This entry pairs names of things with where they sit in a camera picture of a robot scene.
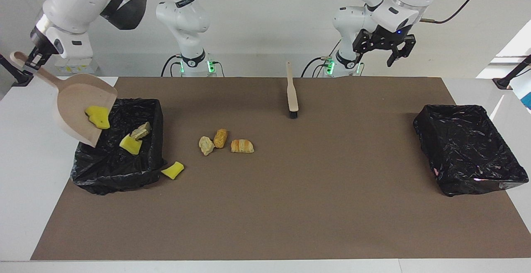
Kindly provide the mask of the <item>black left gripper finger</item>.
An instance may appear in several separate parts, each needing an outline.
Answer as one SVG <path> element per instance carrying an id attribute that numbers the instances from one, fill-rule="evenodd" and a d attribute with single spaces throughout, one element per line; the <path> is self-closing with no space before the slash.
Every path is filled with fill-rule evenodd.
<path id="1" fill-rule="evenodd" d="M 391 55 L 387 60 L 387 67 L 391 67 L 395 61 L 400 58 L 406 58 L 410 55 L 417 40 L 414 34 L 400 35 L 398 39 L 388 42 Z"/>
<path id="2" fill-rule="evenodd" d="M 353 52 L 356 54 L 365 54 L 372 49 L 372 33 L 366 29 L 361 29 L 353 41 Z"/>

